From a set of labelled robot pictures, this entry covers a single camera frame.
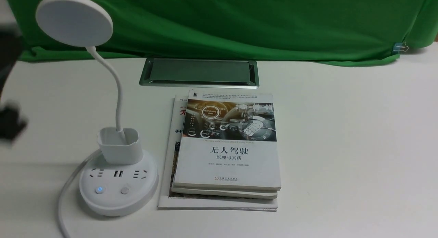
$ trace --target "white cable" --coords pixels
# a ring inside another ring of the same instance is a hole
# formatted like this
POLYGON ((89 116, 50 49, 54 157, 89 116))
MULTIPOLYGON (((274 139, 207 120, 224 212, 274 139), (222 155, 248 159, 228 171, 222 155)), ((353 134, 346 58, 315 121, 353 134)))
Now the white cable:
POLYGON ((70 235, 67 232, 67 229, 65 228, 65 224, 64 224, 64 220, 62 219, 62 213, 61 213, 61 207, 62 207, 62 202, 64 200, 64 195, 68 189, 68 187, 70 186, 70 184, 72 184, 73 180, 75 179, 75 177, 79 174, 79 172, 81 172, 81 170, 83 169, 83 167, 94 157, 98 156, 101 154, 100 149, 94 151, 90 156, 88 156, 76 169, 75 171, 73 171, 72 175, 69 177, 69 179, 67 180, 67 182, 65 182, 64 187, 62 187, 61 189, 61 193, 59 194, 58 197, 58 206, 57 206, 57 210, 56 210, 56 214, 57 214, 57 221, 58 221, 58 226, 59 229, 61 231, 61 234, 64 238, 70 238, 70 235))
POLYGON ((101 63, 107 70, 110 71, 110 73, 113 75, 114 79, 116 80, 117 84, 117 107, 116 107, 116 131, 120 134, 122 137, 122 141, 126 143, 126 137, 125 132, 123 131, 122 125, 120 124, 120 112, 122 110, 122 99, 123 99, 123 93, 122 93, 122 84, 120 83, 119 75, 117 74, 117 71, 114 69, 114 67, 111 66, 110 63, 108 63, 103 57, 101 57, 97 51, 96 47, 86 47, 86 50, 93 56, 97 62, 101 63))

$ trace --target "pen holder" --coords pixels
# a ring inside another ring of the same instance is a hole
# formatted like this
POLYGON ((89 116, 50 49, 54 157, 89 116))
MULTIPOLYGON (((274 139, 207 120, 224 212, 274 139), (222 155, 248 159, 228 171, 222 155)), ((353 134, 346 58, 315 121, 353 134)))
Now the pen holder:
POLYGON ((123 129, 125 132, 126 145, 115 127, 106 127, 97 134, 103 157, 111 164, 135 164, 143 158, 138 132, 135 129, 123 129))

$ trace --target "power cord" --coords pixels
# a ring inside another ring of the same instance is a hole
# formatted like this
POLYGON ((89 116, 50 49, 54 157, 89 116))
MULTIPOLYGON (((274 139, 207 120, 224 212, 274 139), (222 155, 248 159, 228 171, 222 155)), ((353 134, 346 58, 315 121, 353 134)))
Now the power cord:
POLYGON ((79 172, 81 172, 81 170, 83 169, 83 167, 94 157, 97 157, 101 154, 102 152, 100 151, 100 149, 97 149, 96 151, 94 151, 90 156, 88 156, 76 169, 75 171, 73 171, 72 175, 69 177, 69 179, 65 182, 64 187, 62 187, 61 189, 61 193, 59 194, 58 197, 58 205, 57 205, 57 221, 58 221, 58 227, 61 231, 61 234, 64 238, 70 238, 70 235, 67 232, 67 229, 65 228, 65 224, 64 224, 64 220, 62 219, 62 212, 61 212, 61 207, 62 207, 62 202, 64 200, 64 195, 68 189, 68 187, 70 187, 70 185, 72 184, 73 180, 75 180, 75 177, 79 174, 79 172))

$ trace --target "power button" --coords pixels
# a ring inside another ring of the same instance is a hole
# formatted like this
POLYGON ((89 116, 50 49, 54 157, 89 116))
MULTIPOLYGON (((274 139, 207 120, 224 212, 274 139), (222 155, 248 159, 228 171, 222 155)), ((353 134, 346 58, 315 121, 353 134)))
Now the power button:
POLYGON ((102 194, 105 192, 105 187, 97 187, 96 188, 96 194, 102 194))
POLYGON ((123 187, 122 190, 120 190, 120 192, 121 192, 122 194, 127 194, 127 193, 129 193, 129 188, 127 188, 127 187, 123 187))

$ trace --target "desk lamp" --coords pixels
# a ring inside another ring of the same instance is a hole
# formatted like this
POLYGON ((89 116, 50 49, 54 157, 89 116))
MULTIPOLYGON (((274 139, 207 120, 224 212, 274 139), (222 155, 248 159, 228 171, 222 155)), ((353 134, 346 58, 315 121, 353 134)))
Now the desk lamp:
MULTIPOLYGON (((119 76, 96 51, 96 46, 107 42, 113 34, 110 15, 91 0, 42 0, 36 10, 36 21, 51 38, 86 48, 113 75, 118 92, 116 127, 99 131, 100 150, 90 155, 67 181, 58 201, 58 215, 61 216, 62 195, 81 170, 79 190, 92 210, 105 216, 124 216, 139 210, 155 193, 158 170, 151 155, 142 149, 137 131, 122 128, 123 93, 119 76)), ((62 220, 59 224, 61 231, 65 231, 62 220)))

